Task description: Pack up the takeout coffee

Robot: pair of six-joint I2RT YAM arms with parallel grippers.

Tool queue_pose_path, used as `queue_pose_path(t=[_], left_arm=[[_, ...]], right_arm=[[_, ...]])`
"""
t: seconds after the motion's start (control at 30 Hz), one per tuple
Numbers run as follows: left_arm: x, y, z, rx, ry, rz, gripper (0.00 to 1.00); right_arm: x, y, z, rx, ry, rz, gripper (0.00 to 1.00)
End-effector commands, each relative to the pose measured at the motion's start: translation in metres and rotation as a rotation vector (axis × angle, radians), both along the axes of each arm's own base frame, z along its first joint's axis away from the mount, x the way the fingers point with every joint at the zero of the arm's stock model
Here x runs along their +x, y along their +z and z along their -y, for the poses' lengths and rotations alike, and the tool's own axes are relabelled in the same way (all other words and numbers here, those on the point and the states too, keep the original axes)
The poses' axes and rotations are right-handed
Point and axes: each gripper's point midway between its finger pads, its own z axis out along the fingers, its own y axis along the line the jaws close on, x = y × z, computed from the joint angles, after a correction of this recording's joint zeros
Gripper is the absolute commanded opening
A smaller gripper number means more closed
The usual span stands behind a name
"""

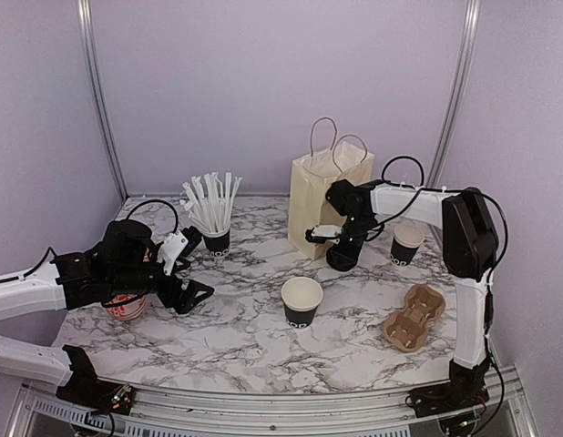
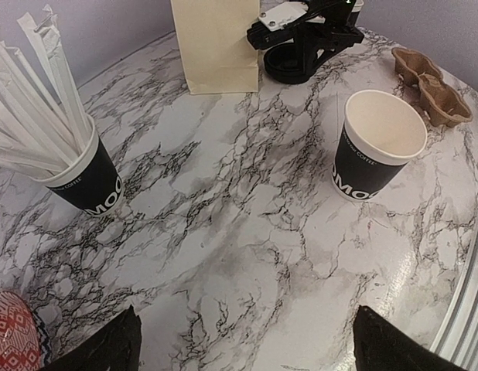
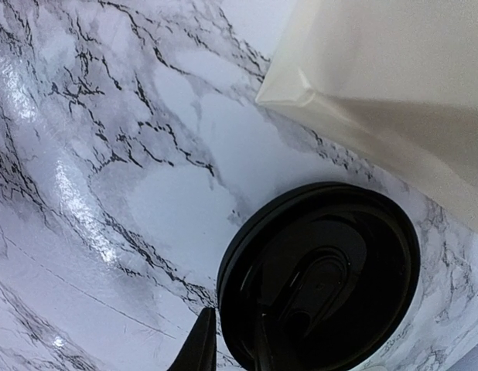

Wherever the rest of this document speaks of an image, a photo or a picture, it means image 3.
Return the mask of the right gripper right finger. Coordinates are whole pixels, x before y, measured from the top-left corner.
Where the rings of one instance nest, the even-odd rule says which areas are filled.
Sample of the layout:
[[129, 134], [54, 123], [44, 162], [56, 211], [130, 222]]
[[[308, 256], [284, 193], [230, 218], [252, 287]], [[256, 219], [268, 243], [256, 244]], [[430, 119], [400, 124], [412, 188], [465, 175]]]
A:
[[258, 315], [254, 328], [255, 370], [297, 370], [297, 358], [286, 335], [266, 314]]

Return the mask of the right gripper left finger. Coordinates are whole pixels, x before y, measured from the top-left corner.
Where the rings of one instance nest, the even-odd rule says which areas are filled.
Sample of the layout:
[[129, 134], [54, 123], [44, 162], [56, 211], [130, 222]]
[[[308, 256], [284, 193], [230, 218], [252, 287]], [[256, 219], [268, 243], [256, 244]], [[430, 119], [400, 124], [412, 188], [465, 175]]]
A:
[[216, 312], [204, 308], [168, 371], [214, 371], [217, 369]]

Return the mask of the black cup lid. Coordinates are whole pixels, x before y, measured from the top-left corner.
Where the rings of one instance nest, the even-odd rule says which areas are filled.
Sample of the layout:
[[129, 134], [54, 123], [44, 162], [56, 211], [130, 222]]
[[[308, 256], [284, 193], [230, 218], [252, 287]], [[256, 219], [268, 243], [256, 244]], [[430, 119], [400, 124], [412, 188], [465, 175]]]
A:
[[254, 368], [254, 328], [266, 314], [297, 370], [348, 370], [401, 324], [415, 295], [420, 245], [392, 199], [342, 182], [292, 189], [239, 229], [217, 275], [222, 336]]

